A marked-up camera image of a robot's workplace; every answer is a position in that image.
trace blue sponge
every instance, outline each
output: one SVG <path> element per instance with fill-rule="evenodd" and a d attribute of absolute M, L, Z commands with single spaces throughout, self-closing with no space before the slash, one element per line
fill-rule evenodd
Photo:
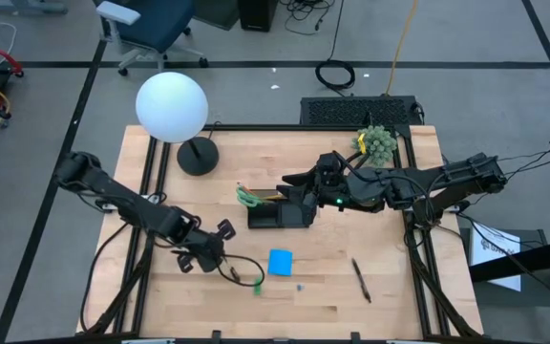
<path fill-rule="evenodd" d="M 268 255 L 268 273 L 280 276 L 292 275 L 292 252 L 272 249 Z"/>

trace lamp stand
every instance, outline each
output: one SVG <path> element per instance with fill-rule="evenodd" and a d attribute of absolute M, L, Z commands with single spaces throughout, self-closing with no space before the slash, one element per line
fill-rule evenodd
<path fill-rule="evenodd" d="M 208 138 L 192 138 L 178 150 L 178 164 L 191 176 L 202 176 L 211 172 L 220 159 L 218 147 Z"/>

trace wooden table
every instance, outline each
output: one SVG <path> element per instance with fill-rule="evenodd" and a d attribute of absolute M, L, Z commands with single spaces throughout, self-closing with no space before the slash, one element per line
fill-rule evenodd
<path fill-rule="evenodd" d="M 353 132 L 218 131 L 213 140 L 220 149 L 220 163 L 202 177 L 185 175 L 179 169 L 178 146 L 173 146 L 166 203 L 201 216 L 202 228 L 207 231 L 229 219 L 237 236 L 225 243 L 226 252 L 252 257 L 264 270 L 272 248 L 291 250 L 292 276 L 267 275 L 262 295 L 255 296 L 251 288 L 233 285 L 216 271 L 205 274 L 196 266 L 183 274 L 175 255 L 167 249 L 155 249 L 141 336 L 209 337 L 213 330 L 221 330 L 225 338 L 349 339 L 350 332 L 360 332 L 364 339 L 421 338 L 400 212 L 386 209 L 367 214 L 326 207 L 319 210 L 308 229 L 248 230 L 246 209 L 236 200 L 237 182 L 251 188 L 273 188 L 282 183 L 283 175 L 307 171 L 320 154 L 336 149 L 350 155 L 353 136 Z M 148 140 L 141 127 L 127 127 L 115 178 L 135 190 L 139 188 Z M 442 164 L 432 126 L 412 127 L 412 143 L 419 168 Z M 158 166 L 156 158 L 151 190 Z M 453 215 L 445 215 L 442 224 L 457 230 Z M 99 245 L 119 226 L 116 214 L 106 215 Z M 116 238 L 96 265 L 86 310 L 89 324 L 95 323 L 120 287 L 130 232 Z M 436 229 L 433 241 L 442 289 L 468 323 L 482 332 L 459 238 Z M 363 272 L 371 304 L 362 295 L 351 257 Z M 245 279 L 253 281 L 257 276 L 255 267 L 231 263 Z M 297 290 L 299 284 L 304 287 L 301 291 Z M 433 333 L 437 333 L 433 299 L 426 293 Z M 132 296 L 126 329 L 130 328 L 134 304 Z"/>

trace lamp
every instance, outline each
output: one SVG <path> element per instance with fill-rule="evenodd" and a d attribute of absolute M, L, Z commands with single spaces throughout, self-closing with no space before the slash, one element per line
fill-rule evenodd
<path fill-rule="evenodd" d="M 139 123 L 155 139 L 183 142 L 178 163 L 189 175 L 200 176 L 218 164 L 216 144 L 196 138 L 207 121 L 207 97 L 193 79 L 167 72 L 150 77 L 141 85 L 135 103 Z"/>

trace marker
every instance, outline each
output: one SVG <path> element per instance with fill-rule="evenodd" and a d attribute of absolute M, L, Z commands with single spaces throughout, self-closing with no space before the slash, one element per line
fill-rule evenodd
<path fill-rule="evenodd" d="M 360 286 L 362 287 L 362 293 L 364 294 L 364 298 L 370 301 L 370 294 L 369 290 L 367 289 L 367 285 L 364 283 L 364 278 L 362 278 L 362 272 L 360 272 L 360 268 L 358 268 L 358 263 L 355 262 L 355 259 L 351 258 L 351 263 L 353 264 L 353 269 L 355 270 L 355 274 L 358 276 L 358 279 L 360 280 Z"/>

